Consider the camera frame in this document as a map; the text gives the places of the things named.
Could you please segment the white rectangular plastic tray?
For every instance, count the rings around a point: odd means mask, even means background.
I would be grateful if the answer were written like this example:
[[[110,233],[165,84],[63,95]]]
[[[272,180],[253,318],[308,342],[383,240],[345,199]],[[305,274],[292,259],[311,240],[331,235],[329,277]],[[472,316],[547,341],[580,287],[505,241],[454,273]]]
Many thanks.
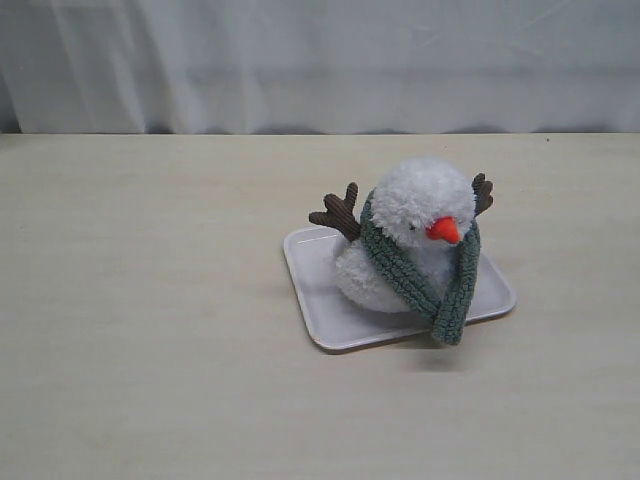
[[[327,227],[307,227],[289,233],[283,252],[311,341],[330,354],[397,343],[427,333],[414,314],[364,310],[348,300],[333,280],[339,234]],[[475,296],[468,325],[497,319],[516,306],[517,295],[486,254],[480,257]]]

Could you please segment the white plush snowman toy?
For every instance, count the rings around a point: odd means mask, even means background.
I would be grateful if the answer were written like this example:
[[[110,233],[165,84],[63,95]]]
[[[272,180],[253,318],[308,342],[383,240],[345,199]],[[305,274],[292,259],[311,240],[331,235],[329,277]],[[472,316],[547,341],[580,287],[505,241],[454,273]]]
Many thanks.
[[[478,173],[467,178],[444,160],[413,158],[393,167],[367,194],[372,195],[373,223],[409,255],[443,296],[454,272],[455,248],[478,224],[494,201],[493,182]],[[328,193],[311,224],[339,232],[343,245],[334,260],[339,291],[356,305],[385,313],[411,312],[375,270],[360,241],[359,187],[349,183],[343,194]]]

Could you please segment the green knitted scarf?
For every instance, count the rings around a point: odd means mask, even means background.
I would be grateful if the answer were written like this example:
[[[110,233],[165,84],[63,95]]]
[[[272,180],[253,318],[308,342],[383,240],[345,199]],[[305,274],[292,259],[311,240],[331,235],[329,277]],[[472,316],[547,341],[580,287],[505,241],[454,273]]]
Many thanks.
[[[425,275],[391,237],[373,223],[372,195],[360,214],[360,241],[366,256],[392,291],[412,313],[427,320],[431,336],[450,346],[461,342],[478,276],[481,237],[478,224],[455,248],[454,272],[443,296],[439,296]]]

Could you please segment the white backdrop curtain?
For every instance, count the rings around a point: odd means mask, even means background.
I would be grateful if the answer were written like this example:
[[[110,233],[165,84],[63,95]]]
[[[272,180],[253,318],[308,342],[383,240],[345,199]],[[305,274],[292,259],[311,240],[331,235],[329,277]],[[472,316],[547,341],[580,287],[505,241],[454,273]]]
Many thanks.
[[[5,1],[21,133],[635,132],[635,1]]]

